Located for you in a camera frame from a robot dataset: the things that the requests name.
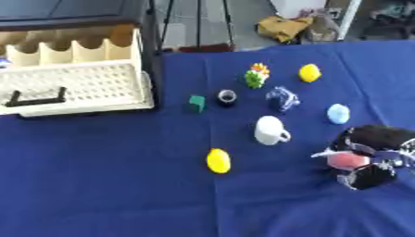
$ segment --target black handle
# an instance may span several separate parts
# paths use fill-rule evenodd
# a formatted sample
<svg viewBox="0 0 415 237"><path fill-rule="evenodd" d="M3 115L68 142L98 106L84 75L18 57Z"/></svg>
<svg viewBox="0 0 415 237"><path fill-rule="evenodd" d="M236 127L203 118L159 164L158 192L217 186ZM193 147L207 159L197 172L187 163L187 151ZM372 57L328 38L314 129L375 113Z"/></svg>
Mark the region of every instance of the black handle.
<svg viewBox="0 0 415 237"><path fill-rule="evenodd" d="M65 102L65 92L67 91L66 87L59 87L59 92L57 93L56 98L46 98L46 99L36 99L36 100L20 100L21 96L20 91L14 91L11 95L9 102L5 104L6 107L18 107L18 106L38 106L38 105L47 105L47 104L57 104Z"/></svg>

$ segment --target plastic toy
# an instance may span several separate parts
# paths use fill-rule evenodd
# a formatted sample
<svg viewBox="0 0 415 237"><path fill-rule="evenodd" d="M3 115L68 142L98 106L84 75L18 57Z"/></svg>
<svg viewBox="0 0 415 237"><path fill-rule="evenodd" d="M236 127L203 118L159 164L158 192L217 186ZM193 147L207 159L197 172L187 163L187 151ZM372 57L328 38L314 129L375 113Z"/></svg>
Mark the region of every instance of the plastic toy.
<svg viewBox="0 0 415 237"><path fill-rule="evenodd" d="M205 109L205 97L192 95L189 99L189 105L194 112L202 113Z"/></svg>
<svg viewBox="0 0 415 237"><path fill-rule="evenodd" d="M284 87L278 86L267 93L267 100L272 109L282 113L300 104L296 94L288 91Z"/></svg>
<svg viewBox="0 0 415 237"><path fill-rule="evenodd" d="M220 149L212 149L207 155L207 166L215 173L224 174L231 169L231 158Z"/></svg>
<svg viewBox="0 0 415 237"><path fill-rule="evenodd" d="M217 95L217 101L220 106L231 107L234 106L238 95L231 90L221 90Z"/></svg>
<svg viewBox="0 0 415 237"><path fill-rule="evenodd" d="M254 64L246 73L245 80L247 86L253 89L261 88L266 79L270 77L270 70L262 63Z"/></svg>
<svg viewBox="0 0 415 237"><path fill-rule="evenodd" d="M315 64L307 64L299 71L299 76L302 81L314 82L321 77L319 67Z"/></svg>
<svg viewBox="0 0 415 237"><path fill-rule="evenodd" d="M350 109L339 104L332 105L327 110L327 117L334 124L345 124L350 120Z"/></svg>

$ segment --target red object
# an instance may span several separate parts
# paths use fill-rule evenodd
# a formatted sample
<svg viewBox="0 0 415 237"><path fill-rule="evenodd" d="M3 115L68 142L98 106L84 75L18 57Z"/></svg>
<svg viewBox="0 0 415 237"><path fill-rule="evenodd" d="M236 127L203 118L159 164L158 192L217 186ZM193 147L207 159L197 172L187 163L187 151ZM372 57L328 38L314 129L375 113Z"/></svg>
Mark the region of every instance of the red object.
<svg viewBox="0 0 415 237"><path fill-rule="evenodd" d="M327 165L333 168L351 170L369 165L371 160L367 156L355 154L336 154L327 157Z"/></svg>

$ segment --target white container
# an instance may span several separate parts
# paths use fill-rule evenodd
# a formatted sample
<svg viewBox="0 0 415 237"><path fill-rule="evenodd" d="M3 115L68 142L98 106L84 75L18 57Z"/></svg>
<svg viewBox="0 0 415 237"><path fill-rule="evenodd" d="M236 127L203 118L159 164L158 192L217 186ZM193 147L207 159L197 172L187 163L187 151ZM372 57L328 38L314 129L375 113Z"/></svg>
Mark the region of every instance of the white container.
<svg viewBox="0 0 415 237"><path fill-rule="evenodd" d="M283 128L283 123L274 116L264 116L257 122L255 138L265 145L275 145L278 142L288 143L290 132Z"/></svg>
<svg viewBox="0 0 415 237"><path fill-rule="evenodd" d="M14 66L19 63L19 67L0 71L0 114L33 117L153 108L152 85L148 74L142 71L139 38L139 31L134 30L132 45L127 47L129 53L124 51L126 48L111 49L114 57L129 56L126 59L106 60L103 44L98 51L72 48L71 51L76 52L69 63L55 64L62 60L61 54L48 52L44 61L53 63L48 65L39 65L39 52L35 56L19 54L8 45L7 57ZM58 89L62 87L66 89L63 102L33 102L56 98ZM16 91L19 92L19 102L25 105L7 106Z"/></svg>

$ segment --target yellow object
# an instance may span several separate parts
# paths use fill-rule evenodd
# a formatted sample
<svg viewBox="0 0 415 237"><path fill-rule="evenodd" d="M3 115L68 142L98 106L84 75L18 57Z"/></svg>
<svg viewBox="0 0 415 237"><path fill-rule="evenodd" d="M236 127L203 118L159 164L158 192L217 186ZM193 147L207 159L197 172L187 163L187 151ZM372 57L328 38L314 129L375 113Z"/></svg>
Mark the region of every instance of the yellow object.
<svg viewBox="0 0 415 237"><path fill-rule="evenodd" d="M299 76L302 81L313 82L321 77L321 72L319 67L315 64L307 64L299 71Z"/></svg>
<svg viewBox="0 0 415 237"><path fill-rule="evenodd" d="M313 18L284 19L280 16L270 16L258 23L257 32L280 42L287 42L294 39L312 23Z"/></svg>
<svg viewBox="0 0 415 237"><path fill-rule="evenodd" d="M212 149L207 155L207 166L215 173L224 174L231 169L231 158L220 149Z"/></svg>

